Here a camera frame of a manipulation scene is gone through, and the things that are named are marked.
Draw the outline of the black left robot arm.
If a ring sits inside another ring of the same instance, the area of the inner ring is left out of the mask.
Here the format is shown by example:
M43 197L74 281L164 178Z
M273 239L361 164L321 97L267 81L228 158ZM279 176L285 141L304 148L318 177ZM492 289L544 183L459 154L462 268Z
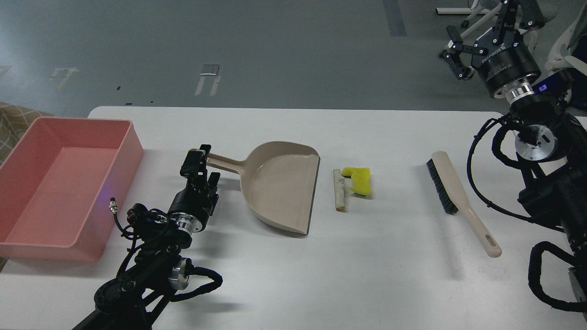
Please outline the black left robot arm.
M207 171L211 146L191 149L180 169L187 182L167 212L136 203L127 211L126 226L118 217L116 199L109 208L120 235L131 242L115 278L94 295L94 311L77 330L150 330L169 303L208 294L222 286L220 274L196 267L182 257L192 234L204 230L219 196L220 174Z

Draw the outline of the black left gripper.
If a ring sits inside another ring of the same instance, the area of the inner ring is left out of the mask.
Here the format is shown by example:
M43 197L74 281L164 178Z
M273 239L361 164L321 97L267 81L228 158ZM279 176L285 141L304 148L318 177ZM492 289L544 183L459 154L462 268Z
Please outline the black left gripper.
M180 176L187 179L185 188L178 192L168 209L168 217L184 232L200 232L206 228L219 200L220 173L208 169L211 145L190 149L180 168ZM201 171L203 178L197 176Z

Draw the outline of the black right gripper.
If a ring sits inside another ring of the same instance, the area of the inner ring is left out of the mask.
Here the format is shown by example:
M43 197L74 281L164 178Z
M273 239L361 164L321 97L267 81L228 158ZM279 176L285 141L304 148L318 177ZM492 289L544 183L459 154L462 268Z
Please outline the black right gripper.
M475 46L464 43L457 27L447 26L446 31L451 45L439 58L457 79L468 81L477 72L491 98L522 98L535 93L531 84L541 71L518 31L496 24ZM472 54L472 66L463 64L461 53Z

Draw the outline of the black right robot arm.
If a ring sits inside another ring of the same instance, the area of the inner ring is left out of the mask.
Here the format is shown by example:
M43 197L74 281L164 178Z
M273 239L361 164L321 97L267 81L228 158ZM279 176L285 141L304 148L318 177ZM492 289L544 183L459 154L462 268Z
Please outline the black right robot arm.
M550 307L586 313L586 129L566 111L573 77L566 68L537 81L539 68L512 23L496 23L474 44L466 44L457 27L448 26L450 46L440 53L457 79L477 72L493 98L505 98L508 114L492 118L474 136L467 155L467 178L487 207L504 215L563 232L570 253L539 242L530 253L528 285ZM491 152L503 165L520 171L525 184L520 215L496 205L476 187L472 157L486 133L497 126ZM569 266L575 301L548 295L541 284L543 253Z

